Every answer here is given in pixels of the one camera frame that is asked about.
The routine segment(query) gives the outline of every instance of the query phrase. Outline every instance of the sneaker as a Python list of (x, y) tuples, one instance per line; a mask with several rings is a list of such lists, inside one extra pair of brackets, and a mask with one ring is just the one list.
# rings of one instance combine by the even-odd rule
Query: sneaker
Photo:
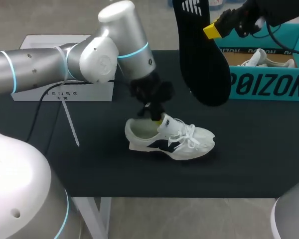
[(207, 154), (214, 147), (215, 135), (204, 129), (187, 125), (164, 114), (160, 125), (151, 119), (129, 119), (125, 135), (130, 150), (164, 152), (175, 160), (188, 160)]
[(263, 49), (257, 49), (255, 54), (250, 58), (250, 60), (245, 61), (239, 66), (259, 66), (259, 67), (295, 67), (295, 61), (293, 59), (288, 60), (285, 63), (275, 62), (267, 58), (267, 54)]

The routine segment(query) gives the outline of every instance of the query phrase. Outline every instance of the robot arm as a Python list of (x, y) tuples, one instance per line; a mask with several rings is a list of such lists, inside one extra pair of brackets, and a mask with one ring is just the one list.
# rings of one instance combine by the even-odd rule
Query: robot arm
[(240, 37), (246, 37), (260, 31), (265, 21), (277, 26), (298, 16), (299, 0), (247, 0), (238, 9), (224, 11), (204, 32), (213, 39), (225, 37), (235, 29)]
[(98, 15), (99, 29), (81, 43), (55, 48), (0, 52), (0, 94), (11, 94), (68, 80), (104, 83), (114, 79), (117, 64), (144, 105), (156, 105), (152, 119), (159, 120), (160, 103), (171, 98), (171, 85), (161, 84), (156, 64), (134, 4), (116, 2)]

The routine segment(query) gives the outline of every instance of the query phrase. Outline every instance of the cardboard box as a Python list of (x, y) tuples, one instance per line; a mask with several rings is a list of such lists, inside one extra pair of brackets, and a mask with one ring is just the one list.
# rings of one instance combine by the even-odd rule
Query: cardboard box
[[(52, 48), (66, 43), (78, 43), (89, 35), (28, 35), (24, 39), (20, 49), (28, 48)], [(12, 94), (14, 101), (39, 101), (41, 95), (50, 84), (37, 89)], [(112, 101), (113, 82), (92, 85), (65, 85), (51, 90), (43, 101)]]
[[(274, 34), (283, 45), (299, 51), (299, 24), (283, 24)], [(267, 28), (255, 35), (268, 35)], [(235, 31), (217, 39), (216, 43), (230, 64), (231, 99), (299, 101), (299, 54), (283, 50), (270, 36), (240, 38)], [(286, 62), (294, 58), (297, 68), (237, 66), (250, 59), (258, 48), (264, 49), (273, 61)]]

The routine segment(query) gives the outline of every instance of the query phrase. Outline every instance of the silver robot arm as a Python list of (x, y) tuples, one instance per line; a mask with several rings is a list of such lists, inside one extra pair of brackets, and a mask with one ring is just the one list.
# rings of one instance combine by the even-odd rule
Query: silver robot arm
[(81, 43), (0, 51), (0, 94), (68, 80), (107, 82), (117, 63), (130, 83), (148, 77), (155, 61), (134, 4), (116, 2), (98, 15), (100, 27)]

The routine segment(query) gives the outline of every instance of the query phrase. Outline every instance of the shoe tongue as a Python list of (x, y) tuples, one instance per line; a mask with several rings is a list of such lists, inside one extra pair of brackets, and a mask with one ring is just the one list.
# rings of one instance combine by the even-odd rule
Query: shoe tongue
[(258, 49), (255, 54), (250, 58), (246, 66), (258, 66), (262, 65), (267, 58), (267, 54), (263, 49)]
[(179, 122), (167, 114), (164, 114), (163, 122), (158, 127), (157, 131), (162, 133), (168, 133), (177, 135), (178, 132), (182, 131), (183, 123)]

